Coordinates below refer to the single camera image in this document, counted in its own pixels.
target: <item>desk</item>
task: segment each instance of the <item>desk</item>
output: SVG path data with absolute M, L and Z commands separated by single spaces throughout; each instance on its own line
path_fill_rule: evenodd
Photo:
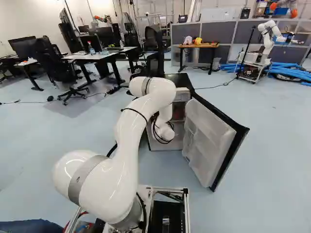
M 200 49 L 212 49 L 212 56 L 211 56 L 211 62 L 209 66 L 208 74 L 210 75 L 212 73 L 213 69 L 213 60 L 215 57 L 215 49 L 219 47 L 219 43 L 202 43 L 201 45 L 179 45 L 180 48 L 180 69 L 178 70 L 178 73 L 181 72 L 186 66 L 183 66 L 183 51 L 184 49 L 190 49 L 190 48 L 200 48 Z
M 135 72 L 134 64 L 133 64 L 133 57 L 131 56 L 131 53 L 134 52 L 135 49 L 138 49 L 139 47 L 124 47 L 123 50 L 109 50 L 109 52 L 118 52 L 119 54 L 125 53 L 128 56 L 128 63 L 130 64 L 130 70 L 133 74 Z
M 87 62 L 96 62 L 97 64 L 100 65 L 100 63 L 111 63 L 113 71 L 115 73 L 116 76 L 116 80 L 117 80 L 117 84 L 120 85 L 121 83 L 124 82 L 124 80 L 121 79 L 117 65 L 116 65 L 116 58 L 115 55 L 117 55 L 119 52 L 109 52 L 108 55 L 99 55 L 99 54 L 86 54 L 86 55 L 70 55 L 70 56 L 66 56 L 63 57 L 62 59 L 66 59 L 66 60 L 74 60 L 76 61 L 77 65 L 79 65 L 81 67 L 81 70 L 84 74 L 84 76 L 86 77 L 86 83 L 81 85 L 80 88 L 85 87 L 89 84 L 92 84 L 94 82 L 96 82 L 96 79 L 91 80 L 86 67 L 85 67 L 85 63 Z
M 31 76 L 30 71 L 29 71 L 29 67 L 32 64 L 37 64 L 38 61 L 36 59 L 29 59 L 27 62 L 21 62 L 18 63 L 16 65 L 14 65 L 15 67 L 21 67 L 24 74 L 26 75 L 26 77 L 31 81 L 31 83 L 34 85 L 34 87 L 32 87 L 32 90 L 36 90 L 36 91 L 44 91 L 44 89 L 40 88 L 38 86 L 38 84 L 35 82 L 35 79 Z

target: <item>desk leg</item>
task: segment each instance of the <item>desk leg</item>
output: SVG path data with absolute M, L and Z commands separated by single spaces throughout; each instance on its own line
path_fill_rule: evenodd
M 180 48 L 180 68 L 178 70 L 178 73 L 180 73 L 186 66 L 183 66 L 183 51 L 184 48 Z
M 113 72 L 115 73 L 116 76 L 116 80 L 117 80 L 117 84 L 118 86 L 120 86 L 121 83 L 124 83 L 125 80 L 121 79 L 120 74 L 119 74 L 119 70 L 116 64 L 116 61 L 110 61 L 112 68 L 113 68 Z
M 86 87 L 87 85 L 90 85 L 90 84 L 92 84 L 92 83 L 94 83 L 94 82 L 96 82 L 97 80 L 96 79 L 91 79 L 90 78 L 90 76 L 89 76 L 89 74 L 88 74 L 88 72 L 87 72 L 87 70 L 86 70 L 86 67 L 85 67 L 85 65 L 83 64 L 83 63 L 77 63 L 78 64 L 78 66 L 81 68 L 81 70 L 82 70 L 82 72 L 83 72 L 83 74 L 84 74 L 84 76 L 85 76 L 85 78 L 86 78 L 86 83 L 84 83 L 84 84 L 82 84 L 81 86 L 79 86 L 78 88 L 83 88 L 83 87 Z
M 44 91 L 44 89 L 40 88 L 38 86 L 38 84 L 35 82 L 35 79 L 31 76 L 30 72 L 29 72 L 29 69 L 26 67 L 26 66 L 23 66 L 23 71 L 24 71 L 24 74 L 26 75 L 26 77 L 31 81 L 31 83 L 34 85 L 34 87 L 32 87 L 31 89 L 32 90 L 35 90 L 35 91 Z
M 96 62 L 95 67 L 100 75 L 99 79 L 104 79 L 105 77 L 113 74 L 113 72 L 109 72 L 108 64 L 106 61 Z
M 209 71 L 208 71 L 208 74 L 209 74 L 209 75 L 211 75 L 212 70 L 213 70 L 213 61 L 214 61 L 214 58 L 215 58 L 215 49 L 212 49 L 212 60 L 211 60 L 211 62 L 210 62 Z
M 132 60 L 128 60 L 128 63 L 130 64 L 130 70 L 131 70 L 131 74 L 134 74 L 135 69 L 134 69 L 134 63 Z

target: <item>computer monitor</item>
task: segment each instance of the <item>computer monitor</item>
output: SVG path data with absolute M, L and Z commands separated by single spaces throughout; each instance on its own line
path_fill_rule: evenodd
M 83 44 L 84 50 L 86 52 L 89 52 L 88 51 L 88 41 L 91 42 L 91 46 L 93 47 L 93 49 L 95 49 L 95 52 L 102 51 L 101 44 L 100 44 L 98 37 L 96 35 L 81 35 L 81 36 L 79 36 L 79 38 L 80 38 L 80 40 Z
M 27 60 L 28 57 L 32 57 L 33 55 L 33 45 L 35 40 L 35 36 L 29 36 L 9 40 L 8 42 L 19 58 Z
M 79 31 L 81 33 L 88 33 L 88 31 L 89 31 L 89 26 L 88 25 L 79 26 L 78 28 L 79 28 Z
M 97 34 L 101 44 L 105 47 L 119 43 L 119 41 L 115 40 L 111 27 L 97 28 L 96 31 L 90 32 L 89 34 Z

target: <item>white wall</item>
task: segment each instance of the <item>white wall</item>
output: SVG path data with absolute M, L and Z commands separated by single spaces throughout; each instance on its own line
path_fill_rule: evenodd
M 0 56 L 11 53 L 9 39 L 47 35 L 61 51 L 69 51 L 58 24 L 61 0 L 0 0 Z

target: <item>wooden desk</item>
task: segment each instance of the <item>wooden desk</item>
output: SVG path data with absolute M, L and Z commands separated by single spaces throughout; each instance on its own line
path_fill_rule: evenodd
M 215 49 L 219 47 L 219 43 L 202 43 L 201 45 L 179 45 L 180 48 L 180 69 L 178 70 L 178 73 L 181 72 L 186 66 L 183 66 L 183 51 L 184 49 L 190 49 L 190 48 L 200 48 L 200 49 L 212 49 L 212 56 L 211 56 L 211 62 L 209 66 L 209 71 L 208 74 L 210 75 L 212 73 L 212 68 L 213 68 L 213 60 L 215 57 Z

